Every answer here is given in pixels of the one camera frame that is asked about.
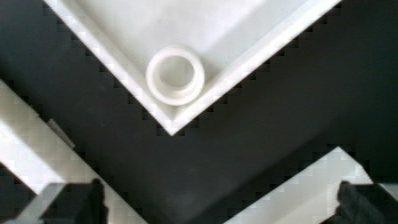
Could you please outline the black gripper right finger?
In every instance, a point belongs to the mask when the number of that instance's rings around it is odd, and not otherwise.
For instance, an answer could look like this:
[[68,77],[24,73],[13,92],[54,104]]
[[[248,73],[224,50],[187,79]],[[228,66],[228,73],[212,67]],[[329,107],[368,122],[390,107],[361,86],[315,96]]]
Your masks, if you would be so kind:
[[379,184],[340,183],[338,207],[322,224],[398,224],[398,199]]

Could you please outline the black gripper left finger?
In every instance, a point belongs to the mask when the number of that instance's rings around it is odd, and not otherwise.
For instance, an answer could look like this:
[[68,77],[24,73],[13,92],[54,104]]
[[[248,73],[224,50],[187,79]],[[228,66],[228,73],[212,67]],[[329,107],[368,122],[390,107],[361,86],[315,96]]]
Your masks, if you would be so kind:
[[66,184],[40,220],[43,224],[107,224],[105,187],[98,179]]

